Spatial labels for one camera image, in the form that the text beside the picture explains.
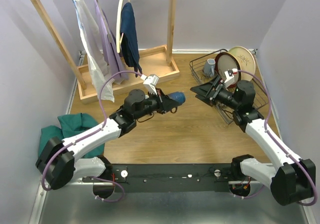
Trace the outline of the dark blue mug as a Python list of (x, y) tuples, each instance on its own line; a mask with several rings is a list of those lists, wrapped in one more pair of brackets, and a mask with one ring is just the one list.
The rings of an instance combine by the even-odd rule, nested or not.
[(183, 92), (178, 92), (178, 101), (179, 101), (178, 102), (179, 105), (182, 105), (185, 103), (186, 97)]

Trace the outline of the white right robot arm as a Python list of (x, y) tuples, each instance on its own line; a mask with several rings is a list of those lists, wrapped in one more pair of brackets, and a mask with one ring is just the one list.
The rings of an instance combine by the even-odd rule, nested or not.
[(234, 179), (251, 177), (259, 181), (282, 206), (309, 198), (312, 199), (310, 206), (317, 202), (315, 164), (295, 154), (270, 129), (266, 118), (254, 108), (256, 91), (250, 81), (239, 81), (234, 92), (230, 92), (217, 75), (207, 83), (192, 87), (191, 91), (207, 105), (218, 102), (232, 109), (234, 123), (260, 146), (272, 163), (268, 166), (251, 155), (235, 157), (230, 167)]

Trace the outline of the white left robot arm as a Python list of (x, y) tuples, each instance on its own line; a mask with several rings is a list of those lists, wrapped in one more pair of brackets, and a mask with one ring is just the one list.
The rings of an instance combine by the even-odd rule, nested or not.
[(49, 185), (44, 188), (47, 191), (62, 188), (73, 179), (77, 172), (76, 163), (85, 154), (129, 133), (136, 127), (137, 120), (144, 116), (154, 112), (175, 113), (185, 100), (182, 92), (166, 95), (157, 88), (154, 94), (145, 94), (140, 89), (134, 89), (123, 105), (102, 123), (66, 139), (49, 139), (35, 164), (42, 174), (42, 186)]

